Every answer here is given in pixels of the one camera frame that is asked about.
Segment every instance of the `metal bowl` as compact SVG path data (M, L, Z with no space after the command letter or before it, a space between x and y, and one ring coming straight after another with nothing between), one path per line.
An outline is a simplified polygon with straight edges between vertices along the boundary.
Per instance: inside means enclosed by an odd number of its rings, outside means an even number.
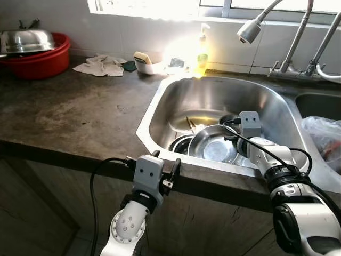
M238 153L232 141L224 140L224 136L230 135L223 125L208 126L194 136L188 146L188 155L232 164Z
M193 137L194 137L194 134L185 134L185 135L181 135L181 136L177 137L177 138L169 145L168 150L169 150L169 151L172 151L172 152L180 153L178 147L179 147L180 145L183 145L183 144L182 144L182 143L183 143L182 141L185 140L185 139L190 139L190 140L192 140Z
M52 34L42 29L2 31L0 54L18 54L54 50Z

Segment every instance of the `red plastic tub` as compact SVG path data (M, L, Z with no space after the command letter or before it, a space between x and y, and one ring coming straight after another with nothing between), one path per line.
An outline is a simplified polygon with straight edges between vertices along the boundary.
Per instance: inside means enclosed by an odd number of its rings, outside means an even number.
M1 61L18 77L23 79L43 79L55 76L69 67L70 39L60 33L52 33L58 45L54 50Z

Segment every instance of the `plastic bag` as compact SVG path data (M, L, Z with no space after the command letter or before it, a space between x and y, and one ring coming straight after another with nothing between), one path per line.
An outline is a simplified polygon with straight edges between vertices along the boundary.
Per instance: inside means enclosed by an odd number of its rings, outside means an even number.
M326 163L341 174L341 120L310 116L302 120L302 128L310 134Z

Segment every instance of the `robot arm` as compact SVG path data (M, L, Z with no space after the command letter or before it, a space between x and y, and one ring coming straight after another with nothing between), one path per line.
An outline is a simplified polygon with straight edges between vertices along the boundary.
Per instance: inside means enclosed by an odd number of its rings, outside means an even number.
M146 228L145 217L163 203L174 179L180 172L177 159L169 180L163 178L164 161L154 156L138 158L133 180L133 193L126 195L110 224L109 239L100 256L132 256Z
M308 176L297 177L290 149L263 138L250 141L282 159L291 170L259 148L247 144L246 155L267 181L273 204L277 243L287 253L305 256L340 256L339 212L333 212L309 185Z

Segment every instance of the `countertop edge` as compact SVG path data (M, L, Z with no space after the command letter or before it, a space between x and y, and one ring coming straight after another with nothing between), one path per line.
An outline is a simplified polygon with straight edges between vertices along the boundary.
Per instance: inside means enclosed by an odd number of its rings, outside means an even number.
M102 161L102 159L77 156L60 151L43 149L3 140L0 140L0 156L22 158L88 173L91 173ZM165 172L170 170L172 164L172 161L165 161ZM98 175L133 181L134 172L133 170L124 167L122 164L108 163L101 169L101 171L98 172ZM263 212L272 211L270 198L265 193L258 193L249 189L224 186L222 184L194 179L190 176L180 176L173 187L173 191L199 196L222 203L239 205Z

